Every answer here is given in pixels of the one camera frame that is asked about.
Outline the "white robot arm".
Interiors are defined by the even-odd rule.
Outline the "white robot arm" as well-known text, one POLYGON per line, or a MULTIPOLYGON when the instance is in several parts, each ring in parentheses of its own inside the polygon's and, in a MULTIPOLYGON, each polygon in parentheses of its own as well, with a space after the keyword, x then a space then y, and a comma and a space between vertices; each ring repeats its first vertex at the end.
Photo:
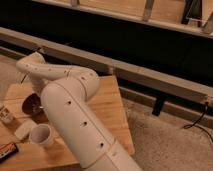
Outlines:
POLYGON ((100 87, 94 70, 48 64, 38 52, 16 67, 29 76, 47 118, 84 171, 142 171, 87 105, 100 87))

